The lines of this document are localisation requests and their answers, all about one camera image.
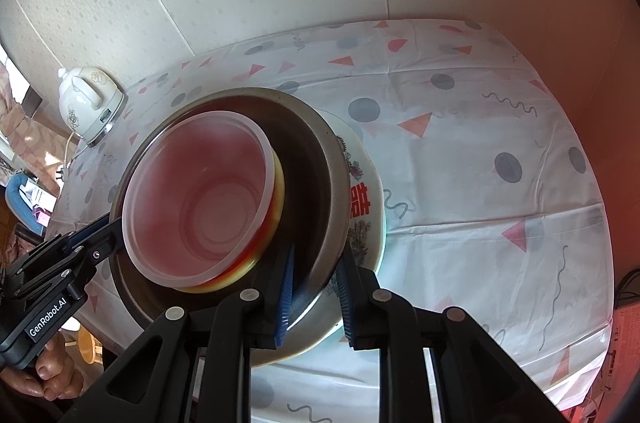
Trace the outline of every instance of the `fingernail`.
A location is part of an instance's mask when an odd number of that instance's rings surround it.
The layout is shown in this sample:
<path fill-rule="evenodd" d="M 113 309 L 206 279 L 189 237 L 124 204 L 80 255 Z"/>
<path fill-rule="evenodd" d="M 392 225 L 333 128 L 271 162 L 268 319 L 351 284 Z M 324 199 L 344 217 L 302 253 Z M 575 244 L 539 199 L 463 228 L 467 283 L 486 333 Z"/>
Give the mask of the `fingernail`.
<path fill-rule="evenodd" d="M 41 368 L 38 369 L 38 376 L 41 377 L 42 379 L 49 379 L 50 378 L 49 370 L 43 365 Z"/>
<path fill-rule="evenodd" d="M 32 378 L 24 380 L 24 388 L 32 396 L 42 396 L 42 386 Z"/>

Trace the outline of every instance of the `stainless steel bowl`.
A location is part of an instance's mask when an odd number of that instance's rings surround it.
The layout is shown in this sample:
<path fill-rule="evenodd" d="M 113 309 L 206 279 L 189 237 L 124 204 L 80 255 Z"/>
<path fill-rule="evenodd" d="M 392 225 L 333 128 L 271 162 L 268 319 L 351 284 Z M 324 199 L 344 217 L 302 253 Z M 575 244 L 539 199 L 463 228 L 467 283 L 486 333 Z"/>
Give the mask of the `stainless steel bowl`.
<path fill-rule="evenodd" d="M 159 136 L 190 116 L 216 110 L 236 111 L 256 122 L 282 163 L 285 205 L 272 244 L 294 243 L 294 294 L 289 318 L 293 323 L 334 272 L 350 215 L 350 179 L 342 148 L 324 119 L 301 100 L 268 89 L 240 88 L 205 96 L 173 114 L 147 137 L 129 162 L 113 200 L 111 220 L 122 215 L 131 176 Z M 231 292 L 249 286 L 252 279 L 249 272 L 221 291 L 189 294 L 149 281 L 126 252 L 111 256 L 110 266 L 122 301 L 143 328 L 171 306 L 191 311 L 215 306 Z"/>

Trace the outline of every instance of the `electric kettle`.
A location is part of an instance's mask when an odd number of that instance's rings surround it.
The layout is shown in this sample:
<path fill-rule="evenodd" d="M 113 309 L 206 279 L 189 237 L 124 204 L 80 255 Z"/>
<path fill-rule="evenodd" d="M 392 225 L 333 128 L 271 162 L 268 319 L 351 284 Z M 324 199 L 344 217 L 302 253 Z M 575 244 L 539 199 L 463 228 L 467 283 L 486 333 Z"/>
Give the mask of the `electric kettle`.
<path fill-rule="evenodd" d="M 124 103 L 116 82 L 104 71 L 93 68 L 60 68 L 58 106 L 65 123 L 92 146 L 109 130 Z"/>

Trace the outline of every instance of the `screw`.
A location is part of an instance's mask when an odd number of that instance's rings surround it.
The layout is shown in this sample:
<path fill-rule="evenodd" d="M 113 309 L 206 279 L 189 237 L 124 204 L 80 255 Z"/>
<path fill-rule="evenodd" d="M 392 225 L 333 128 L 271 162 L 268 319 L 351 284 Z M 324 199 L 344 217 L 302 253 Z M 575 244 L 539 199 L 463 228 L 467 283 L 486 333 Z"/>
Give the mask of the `screw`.
<path fill-rule="evenodd" d="M 465 319 L 466 313 L 460 308 L 447 309 L 447 318 L 452 322 L 462 322 Z"/>
<path fill-rule="evenodd" d="M 184 309 L 179 306 L 174 306 L 165 311 L 164 316 L 167 320 L 180 320 L 184 316 Z"/>
<path fill-rule="evenodd" d="M 248 288 L 243 289 L 240 292 L 240 298 L 245 302 L 251 302 L 252 300 L 256 300 L 260 296 L 260 292 L 257 289 Z"/>
<path fill-rule="evenodd" d="M 373 300 L 378 302 L 389 302 L 391 300 L 391 292 L 388 289 L 376 289 L 371 296 Z"/>

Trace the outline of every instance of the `hand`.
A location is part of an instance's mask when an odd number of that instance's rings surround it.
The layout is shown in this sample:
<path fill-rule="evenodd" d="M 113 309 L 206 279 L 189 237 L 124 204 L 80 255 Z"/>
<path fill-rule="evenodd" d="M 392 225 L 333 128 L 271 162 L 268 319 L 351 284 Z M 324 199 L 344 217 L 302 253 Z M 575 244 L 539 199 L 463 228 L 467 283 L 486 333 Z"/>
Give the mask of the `hand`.
<path fill-rule="evenodd" d="M 65 349 L 65 338 L 57 333 L 46 343 L 36 361 L 38 379 L 24 371 L 6 367 L 0 380 L 14 390 L 28 396 L 44 397 L 48 401 L 75 398 L 80 395 L 84 378 L 76 370 Z"/>

